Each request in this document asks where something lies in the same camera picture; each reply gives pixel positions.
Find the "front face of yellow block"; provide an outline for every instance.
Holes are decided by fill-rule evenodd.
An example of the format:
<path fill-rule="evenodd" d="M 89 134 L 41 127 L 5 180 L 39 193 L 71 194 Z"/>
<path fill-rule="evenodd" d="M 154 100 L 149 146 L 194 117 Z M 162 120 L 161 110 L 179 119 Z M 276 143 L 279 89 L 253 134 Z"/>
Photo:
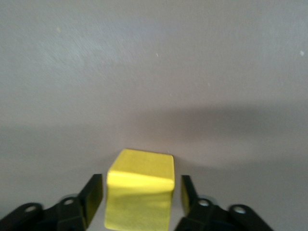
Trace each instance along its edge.
<path fill-rule="evenodd" d="M 171 155 L 125 149 L 108 171 L 105 226 L 167 231 L 174 190 Z"/>

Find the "yellow block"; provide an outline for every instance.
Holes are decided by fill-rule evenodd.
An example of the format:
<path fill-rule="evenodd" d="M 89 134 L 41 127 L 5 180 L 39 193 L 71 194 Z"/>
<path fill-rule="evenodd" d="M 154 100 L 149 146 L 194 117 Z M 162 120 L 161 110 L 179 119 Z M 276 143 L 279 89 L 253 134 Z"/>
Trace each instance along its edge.
<path fill-rule="evenodd" d="M 171 155 L 124 149 L 107 174 L 105 227 L 167 231 L 174 182 Z"/>

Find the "gray tabletop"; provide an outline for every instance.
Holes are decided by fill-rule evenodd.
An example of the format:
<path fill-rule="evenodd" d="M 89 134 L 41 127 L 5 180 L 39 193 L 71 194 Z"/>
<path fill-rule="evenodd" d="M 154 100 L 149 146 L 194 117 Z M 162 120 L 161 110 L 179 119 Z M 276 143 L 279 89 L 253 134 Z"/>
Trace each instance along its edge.
<path fill-rule="evenodd" d="M 0 0 L 0 218 L 133 148 L 175 157 L 170 230 L 181 174 L 307 230 L 307 25 L 303 0 Z"/>

